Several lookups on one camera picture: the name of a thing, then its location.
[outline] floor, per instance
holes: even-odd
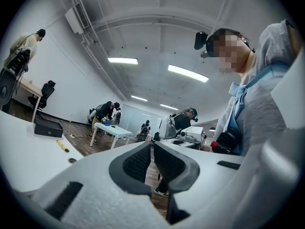
[[[10,106],[10,115],[13,115],[17,118],[31,121],[33,111],[25,106],[19,104],[18,102],[12,101]],[[52,117],[48,117],[43,113],[39,113],[43,118],[60,122],[63,128],[63,134],[68,139],[68,141],[72,144],[74,148],[76,148],[83,156],[91,155],[94,153],[102,152],[105,150],[109,150],[112,144],[112,137],[109,135],[101,135],[98,133],[96,135],[96,140],[98,144],[93,144],[92,147],[89,146],[90,138],[88,135],[91,132],[91,127],[87,125],[80,125],[75,123],[69,123],[62,120],[57,120]],[[85,136],[80,138],[72,138],[69,134],[74,134],[76,136]],[[135,140],[130,138],[130,143],[134,143]],[[115,147],[120,147],[125,145],[126,140],[119,139],[116,142]],[[153,156],[153,148],[151,148],[151,163],[146,172],[146,180],[145,184],[149,185],[152,189],[155,189],[158,186],[158,168],[154,163],[154,156]],[[158,209],[158,211],[165,217],[168,198],[161,197],[152,193],[152,203]]]

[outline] baseboard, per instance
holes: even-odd
[[[23,106],[24,108],[26,108],[26,109],[28,109],[28,110],[33,110],[32,107],[27,106],[26,104],[23,104],[23,103],[17,101],[16,99],[13,99],[13,98],[12,98],[11,100],[12,100],[13,102],[15,102],[15,103],[17,103],[17,104]],[[70,122],[70,120],[62,119],[62,118],[59,118],[59,117],[57,117],[57,116],[54,116],[54,115],[51,115],[51,114],[47,114],[47,113],[45,113],[45,112],[42,112],[42,111],[40,111],[40,110],[37,110],[37,113],[42,114],[42,115],[46,115],[46,116],[48,116],[48,117],[52,117],[52,118],[57,119],[57,120],[62,120],[62,121],[65,121],[65,122]],[[75,124],[79,124],[79,125],[91,126],[89,123],[82,123],[82,122],[77,122],[77,121],[71,121],[71,123],[75,123]]]

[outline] fluorescent light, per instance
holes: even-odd
[[[147,102],[147,100],[144,98],[140,98],[140,97],[136,97],[136,96],[132,96],[132,97]]]
[[[128,59],[128,58],[108,58],[111,63],[130,63],[130,64],[138,64],[137,59]]]
[[[178,109],[176,109],[176,108],[173,108],[173,107],[170,107],[170,106],[167,106],[167,105],[163,105],[163,104],[161,104],[160,106],[165,107],[165,108],[169,108],[169,109],[178,110]]]
[[[175,72],[175,73],[178,73],[178,74],[186,75],[188,77],[194,78],[194,79],[202,81],[202,82],[207,82],[207,80],[209,79],[208,77],[205,77],[203,75],[197,74],[197,73],[192,72],[192,71],[188,71],[188,70],[183,69],[183,68],[179,68],[177,66],[173,66],[171,64],[168,66],[168,70],[172,71],[172,72]]]

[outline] air conditioner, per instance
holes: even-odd
[[[83,29],[89,27],[89,22],[80,3],[69,9],[65,17],[74,33],[82,34]]]

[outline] black chair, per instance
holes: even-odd
[[[43,88],[41,90],[42,92],[42,97],[40,99],[40,102],[38,104],[38,109],[41,110],[47,106],[47,100],[50,97],[50,95],[54,92],[54,86],[55,82],[53,81],[48,81],[45,85],[43,85]],[[34,95],[32,97],[28,97],[29,102],[33,105],[36,106],[38,98],[35,98]]]

